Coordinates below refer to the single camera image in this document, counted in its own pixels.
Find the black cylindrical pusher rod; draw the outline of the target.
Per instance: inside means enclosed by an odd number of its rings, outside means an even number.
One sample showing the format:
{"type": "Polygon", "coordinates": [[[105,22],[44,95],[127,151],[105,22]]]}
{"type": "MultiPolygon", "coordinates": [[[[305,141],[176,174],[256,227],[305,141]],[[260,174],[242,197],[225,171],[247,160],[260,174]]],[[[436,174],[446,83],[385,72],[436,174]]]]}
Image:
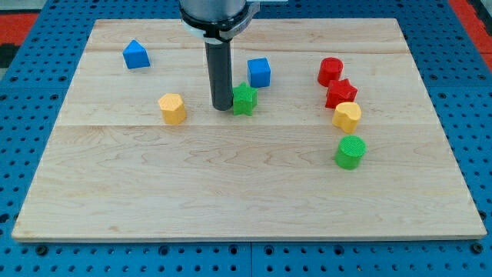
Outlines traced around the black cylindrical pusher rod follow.
{"type": "Polygon", "coordinates": [[[212,105],[227,111],[233,105],[231,48],[229,42],[205,44],[212,105]]]}

